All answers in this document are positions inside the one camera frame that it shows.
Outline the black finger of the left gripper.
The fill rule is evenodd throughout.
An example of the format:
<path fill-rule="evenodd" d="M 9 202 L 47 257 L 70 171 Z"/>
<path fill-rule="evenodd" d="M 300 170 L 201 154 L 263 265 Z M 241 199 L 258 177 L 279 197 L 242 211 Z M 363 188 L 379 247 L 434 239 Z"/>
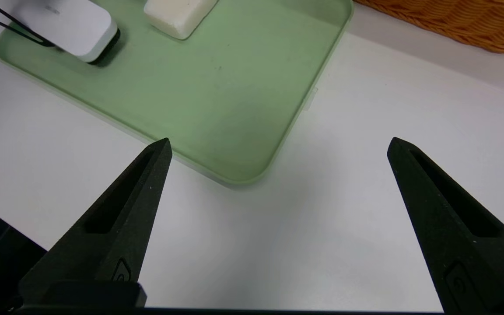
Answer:
<path fill-rule="evenodd" d="M 26 38 L 40 46 L 43 47 L 54 47 L 55 44 L 52 42 L 48 41 L 46 38 L 40 36 L 40 34 L 34 32 L 28 26 L 25 24 L 22 24 L 18 19 L 14 18 L 4 10 L 0 9 L 0 14 L 4 17 L 6 17 L 8 20 L 11 21 L 11 24 L 5 24 L 2 21 L 0 21 L 0 26 L 6 28 L 7 30 L 10 30 L 14 32 L 17 35 L 22 36 L 23 38 Z"/>

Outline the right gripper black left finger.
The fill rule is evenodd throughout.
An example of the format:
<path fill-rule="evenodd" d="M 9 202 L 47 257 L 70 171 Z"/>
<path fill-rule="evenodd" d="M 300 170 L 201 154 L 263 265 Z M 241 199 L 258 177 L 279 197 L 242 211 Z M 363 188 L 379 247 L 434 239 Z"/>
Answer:
<path fill-rule="evenodd" d="M 138 281 L 172 160 L 168 138 L 145 147 L 19 283 L 40 305 L 62 282 Z"/>

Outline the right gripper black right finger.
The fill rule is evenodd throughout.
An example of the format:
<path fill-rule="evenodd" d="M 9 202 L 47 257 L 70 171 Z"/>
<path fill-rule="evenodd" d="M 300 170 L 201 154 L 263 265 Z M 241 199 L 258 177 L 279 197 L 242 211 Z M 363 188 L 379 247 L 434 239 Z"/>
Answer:
<path fill-rule="evenodd" d="M 388 161 L 446 314 L 504 314 L 504 224 L 414 144 Z"/>

